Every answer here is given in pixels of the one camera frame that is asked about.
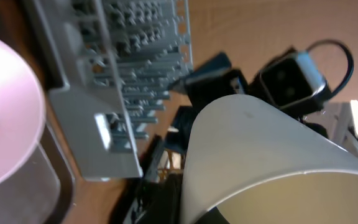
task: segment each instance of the black cable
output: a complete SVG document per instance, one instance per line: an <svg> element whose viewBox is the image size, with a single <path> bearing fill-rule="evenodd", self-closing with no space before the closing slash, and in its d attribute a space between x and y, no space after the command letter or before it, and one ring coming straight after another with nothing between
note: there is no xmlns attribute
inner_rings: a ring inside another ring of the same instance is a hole
<svg viewBox="0 0 358 224"><path fill-rule="evenodd" d="M343 52L345 53L346 58L347 58L347 72L346 72L345 77L343 78L342 82L331 93L330 98L333 98L346 86L346 84L351 79L351 76L353 74L353 69L354 69L354 61L353 61L353 56L352 56L351 51L346 47L345 44L343 44L342 42L340 42L338 40L331 40L331 39L319 40L319 41L313 43L312 45L310 45L310 47L308 47L306 49L306 51L309 52L309 51L313 50L315 47L318 47L320 45L326 45L326 44L333 44L333 45L340 47L343 50Z"/></svg>

